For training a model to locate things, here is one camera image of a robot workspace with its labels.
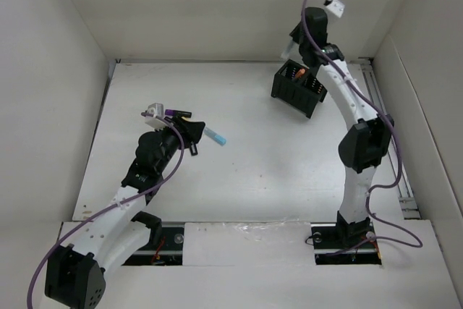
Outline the green pastel highlighter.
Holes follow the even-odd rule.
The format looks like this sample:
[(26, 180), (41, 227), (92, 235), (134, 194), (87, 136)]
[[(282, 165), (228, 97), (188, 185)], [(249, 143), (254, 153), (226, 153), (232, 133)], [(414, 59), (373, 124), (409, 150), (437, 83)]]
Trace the green pastel highlighter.
[(290, 39), (289, 43), (286, 45), (286, 48), (281, 52), (280, 58), (286, 60), (290, 57), (292, 49), (294, 48), (295, 42)]

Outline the orange pastel highlighter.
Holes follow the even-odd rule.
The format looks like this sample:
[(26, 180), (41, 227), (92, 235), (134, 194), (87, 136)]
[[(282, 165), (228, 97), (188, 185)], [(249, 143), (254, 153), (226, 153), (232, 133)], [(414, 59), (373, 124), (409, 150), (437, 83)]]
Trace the orange pastel highlighter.
[(296, 72), (296, 74), (294, 75), (293, 77), (293, 81), (297, 81), (298, 79), (300, 79), (301, 77), (304, 76), (304, 74), (306, 73), (306, 70), (305, 69), (300, 69)]

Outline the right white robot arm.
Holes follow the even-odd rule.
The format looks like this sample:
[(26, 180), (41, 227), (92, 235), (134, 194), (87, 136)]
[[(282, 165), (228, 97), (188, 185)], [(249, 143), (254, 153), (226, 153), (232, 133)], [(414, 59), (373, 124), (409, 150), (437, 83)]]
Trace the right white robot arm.
[(388, 151), (389, 124), (365, 100), (351, 75), (344, 55), (328, 42), (328, 15), (319, 7), (303, 10), (300, 23), (291, 32), (299, 45), (303, 63), (328, 91), (344, 118), (347, 133), (338, 146), (345, 168), (344, 197), (336, 225), (329, 236), (336, 248), (356, 245), (370, 231), (366, 199), (377, 167)]

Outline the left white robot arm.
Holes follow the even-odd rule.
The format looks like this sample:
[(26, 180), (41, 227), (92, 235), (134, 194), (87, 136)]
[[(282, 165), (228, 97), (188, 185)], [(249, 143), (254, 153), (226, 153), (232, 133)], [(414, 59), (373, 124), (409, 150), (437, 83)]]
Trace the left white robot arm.
[(135, 159), (111, 202), (74, 228), (73, 241), (65, 245), (62, 237), (45, 257), (44, 294), (68, 308), (95, 308), (118, 267), (140, 248), (160, 244), (161, 219), (145, 208), (169, 180), (163, 171), (174, 155), (185, 150), (197, 155), (205, 122), (145, 117), (152, 130), (139, 137)]

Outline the blue pastel highlighter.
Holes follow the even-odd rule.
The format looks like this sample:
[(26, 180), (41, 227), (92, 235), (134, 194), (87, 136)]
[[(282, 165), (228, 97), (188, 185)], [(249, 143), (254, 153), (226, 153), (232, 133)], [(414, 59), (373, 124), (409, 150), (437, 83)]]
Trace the blue pastel highlighter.
[(213, 140), (215, 143), (218, 143), (220, 146), (224, 146), (226, 144), (226, 139), (219, 135), (218, 133), (214, 132), (208, 127), (205, 127), (204, 134)]

